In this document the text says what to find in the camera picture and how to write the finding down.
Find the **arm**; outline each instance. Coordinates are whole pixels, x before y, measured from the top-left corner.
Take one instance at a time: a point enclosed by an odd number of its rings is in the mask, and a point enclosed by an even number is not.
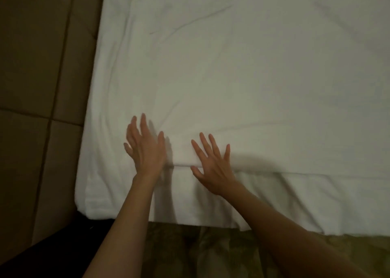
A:
[[[125,143],[124,147],[134,160],[137,174],[84,278],[141,276],[153,189],[167,159],[167,152],[164,133],[159,133],[156,143],[146,125],[145,115],[141,117],[142,135],[137,129],[136,119],[133,117],[126,133],[130,146]]]
[[[242,215],[282,269],[299,277],[368,277],[333,248],[261,202],[237,182],[230,167],[229,145],[222,158],[211,134],[212,147],[203,133],[200,139],[207,156],[192,141],[204,170],[202,174],[192,166],[194,176],[210,192],[225,198]]]

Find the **patterned fabric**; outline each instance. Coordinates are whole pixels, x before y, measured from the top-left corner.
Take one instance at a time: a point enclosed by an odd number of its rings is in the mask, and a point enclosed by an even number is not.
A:
[[[372,277],[390,277],[390,237],[316,236]],[[283,276],[252,231],[150,222],[142,277]]]

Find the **person's left arm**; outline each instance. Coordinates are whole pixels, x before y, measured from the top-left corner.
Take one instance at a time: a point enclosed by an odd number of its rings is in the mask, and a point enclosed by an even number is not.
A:
[[[137,174],[110,231],[84,278],[91,277],[140,277],[144,245],[154,186],[167,159],[164,133],[156,142],[141,116],[141,133],[133,117],[127,128],[124,144],[126,152],[134,160]]]

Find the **black object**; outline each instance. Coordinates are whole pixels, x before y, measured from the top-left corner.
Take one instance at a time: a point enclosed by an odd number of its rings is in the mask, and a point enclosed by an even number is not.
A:
[[[0,266],[0,277],[82,277],[113,219],[76,220]]]

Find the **bed sheet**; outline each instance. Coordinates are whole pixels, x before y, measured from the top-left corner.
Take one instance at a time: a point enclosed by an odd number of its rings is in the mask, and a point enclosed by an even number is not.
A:
[[[104,0],[78,209],[116,216],[135,173],[124,132],[145,112],[174,165],[150,220],[248,228],[188,168],[205,131],[231,143],[246,187],[305,228],[388,235],[388,3]]]

